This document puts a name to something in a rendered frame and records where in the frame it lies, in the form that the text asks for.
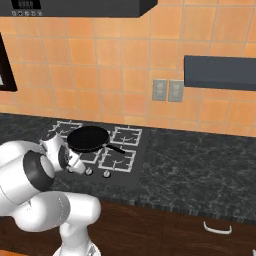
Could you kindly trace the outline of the dark grey wall shelf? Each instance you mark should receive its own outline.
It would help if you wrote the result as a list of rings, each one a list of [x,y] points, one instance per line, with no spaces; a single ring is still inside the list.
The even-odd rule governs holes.
[[[186,55],[184,85],[256,91],[256,58]]]

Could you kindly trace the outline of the black gas hob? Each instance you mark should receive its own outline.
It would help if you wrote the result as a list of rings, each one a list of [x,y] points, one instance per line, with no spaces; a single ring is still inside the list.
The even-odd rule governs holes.
[[[106,129],[110,135],[110,143],[125,151],[120,154],[110,148],[102,148],[98,152],[83,153],[81,161],[86,169],[93,170],[91,176],[69,173],[67,170],[59,173],[60,177],[71,180],[104,183],[136,188],[143,168],[144,154],[150,134],[150,129],[139,126],[129,126],[112,123],[79,122],[78,120],[60,119],[51,121],[42,131],[41,136],[49,136],[52,132],[59,133],[64,141],[67,136],[82,126],[95,125]],[[110,178],[104,178],[103,172],[109,170]]]

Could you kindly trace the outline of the dark brown drawer front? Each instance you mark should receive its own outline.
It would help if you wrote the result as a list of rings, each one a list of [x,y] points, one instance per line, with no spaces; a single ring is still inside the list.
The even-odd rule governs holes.
[[[207,226],[228,230],[230,235],[219,235],[206,231]],[[231,221],[215,220],[179,214],[176,221],[180,245],[175,256],[256,256],[256,227]]]

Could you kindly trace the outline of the dark framed appliance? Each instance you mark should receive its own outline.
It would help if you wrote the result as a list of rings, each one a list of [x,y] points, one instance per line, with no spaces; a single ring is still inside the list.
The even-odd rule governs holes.
[[[0,34],[0,91],[16,92],[17,86],[5,49],[2,35]]]

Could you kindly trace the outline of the dark grey range hood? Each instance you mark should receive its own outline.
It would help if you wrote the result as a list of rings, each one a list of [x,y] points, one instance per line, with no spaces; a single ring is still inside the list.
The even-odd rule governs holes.
[[[138,18],[158,0],[0,0],[0,17]]]

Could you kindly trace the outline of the dark brown cupboard door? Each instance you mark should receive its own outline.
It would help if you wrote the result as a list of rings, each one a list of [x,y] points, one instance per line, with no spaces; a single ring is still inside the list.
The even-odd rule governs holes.
[[[102,256],[167,256],[164,229],[175,227],[176,213],[105,201],[101,206],[88,230]]]

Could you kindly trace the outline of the grey wall socket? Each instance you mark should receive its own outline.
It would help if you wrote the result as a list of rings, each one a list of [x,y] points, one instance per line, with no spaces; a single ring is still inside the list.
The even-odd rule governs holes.
[[[154,101],[165,101],[167,93],[167,80],[154,79],[152,88],[152,99]]]
[[[181,102],[183,98],[184,81],[183,80],[170,80],[169,81],[169,102]]]

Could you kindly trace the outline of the black frying pan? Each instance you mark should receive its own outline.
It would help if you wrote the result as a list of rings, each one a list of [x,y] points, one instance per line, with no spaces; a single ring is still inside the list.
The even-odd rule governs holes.
[[[125,151],[110,144],[108,131],[98,126],[83,126],[67,136],[67,144],[74,152],[91,153],[102,148],[110,148],[118,153]]]

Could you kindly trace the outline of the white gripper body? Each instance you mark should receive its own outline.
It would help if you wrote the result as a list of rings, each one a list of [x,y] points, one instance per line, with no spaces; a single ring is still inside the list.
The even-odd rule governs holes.
[[[85,165],[80,159],[80,153],[75,153],[69,150],[68,168],[73,169],[74,173],[83,174],[85,172]]]

